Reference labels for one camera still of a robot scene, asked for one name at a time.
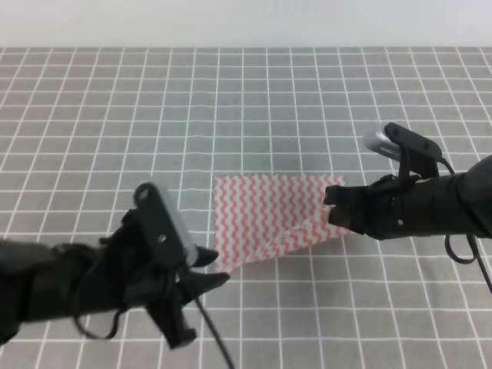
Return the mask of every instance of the black cable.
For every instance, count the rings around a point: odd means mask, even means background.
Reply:
[[[111,324],[111,330],[105,336],[99,336],[98,334],[90,332],[80,322],[80,317],[81,317],[81,315],[80,315],[81,286],[82,286],[84,279],[95,269],[96,266],[97,266],[97,263],[94,263],[94,265],[92,265],[92,267],[87,272],[85,272],[85,274],[82,276],[82,278],[80,279],[80,281],[77,283],[77,285],[75,287],[74,293],[72,294],[71,300],[70,300],[71,317],[72,317],[74,324],[77,327],[77,330],[80,334],[83,334],[84,336],[91,338],[92,340],[111,340],[118,333],[120,316],[128,310],[127,307],[120,307],[118,309],[118,311],[115,312],[115,315],[113,315],[113,322]]]
[[[215,342],[217,342],[217,346],[222,353],[222,356],[224,357],[225,362],[227,363],[227,366],[229,369],[234,369],[234,362],[232,360],[231,354],[229,354],[228,349],[225,347],[224,342],[221,339],[221,335],[218,333],[217,328],[215,327],[214,322],[210,318],[210,315],[208,315],[208,312],[205,310],[203,304],[200,301],[199,296],[194,292],[194,288],[192,287],[193,281],[188,277],[188,272],[190,271],[189,267],[187,265],[183,266],[183,268],[180,268],[178,270],[178,275],[179,278],[182,280],[185,280],[186,283],[183,283],[183,285],[186,287],[186,290],[188,294],[191,296],[193,301],[196,303],[198,310],[200,311],[201,315],[205,319],[205,322],[207,323],[208,329],[210,329],[210,332],[212,333],[212,336],[214,336]]]
[[[452,175],[455,174],[453,167],[451,167],[451,164],[445,158],[441,158],[441,160],[439,160],[439,162],[442,165],[444,165]],[[451,247],[451,243],[450,243],[450,235],[446,234],[446,237],[444,238],[444,248],[446,250],[446,254],[447,254],[447,256],[449,256],[453,261],[457,262],[458,264],[465,264],[465,265],[471,264],[475,260],[477,260],[478,266],[480,267],[480,270],[481,270],[482,274],[484,275],[485,282],[487,283],[487,286],[489,287],[489,291],[492,293],[492,282],[490,282],[490,277],[489,277],[489,274],[487,273],[487,268],[485,267],[485,264],[482,261],[482,257],[480,256],[480,251],[478,250],[478,245],[477,245],[477,239],[475,238],[474,235],[467,234],[467,241],[468,241],[468,244],[470,245],[472,257],[469,259],[463,259],[454,253],[454,251]]]

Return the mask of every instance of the table surface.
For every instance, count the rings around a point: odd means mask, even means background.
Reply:
[[[213,247],[213,176],[369,184],[396,168],[361,143],[380,122],[434,139],[465,171],[492,153],[491,65],[492,48],[0,49],[0,234],[94,243],[152,176]],[[232,277],[204,302],[238,368],[492,367],[492,297],[442,237],[350,235]],[[172,352],[139,309],[110,342],[70,321],[25,326],[0,367],[222,367],[198,312],[186,315],[200,339]]]

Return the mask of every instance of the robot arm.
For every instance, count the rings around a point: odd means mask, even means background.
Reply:
[[[172,349],[196,338],[181,310],[195,301],[233,367],[198,299],[229,276],[190,270],[209,265],[218,253],[191,242],[165,190],[142,184],[135,191],[135,205],[97,248],[0,240],[0,344],[14,337],[21,323],[60,317],[73,317],[90,338],[109,339],[118,330],[120,314],[143,306]],[[111,332],[96,337],[78,319],[103,311],[117,313]]]
[[[395,123],[366,136],[364,143],[399,161],[398,176],[386,175],[368,186],[327,187],[324,203],[334,205],[328,221],[378,240],[446,235],[450,258],[460,264],[477,260],[492,292],[475,241],[475,236],[492,238],[492,156],[455,174],[435,142]],[[439,177],[437,163],[451,175]],[[451,234],[467,236],[472,258],[456,256]]]

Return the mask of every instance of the red and white patterned cloth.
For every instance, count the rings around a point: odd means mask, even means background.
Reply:
[[[276,258],[349,233],[327,222],[324,188],[340,175],[248,175],[214,179],[218,271]]]

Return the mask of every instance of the white wall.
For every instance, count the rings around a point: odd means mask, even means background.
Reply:
[[[3,46],[492,45],[491,0],[0,0]]]

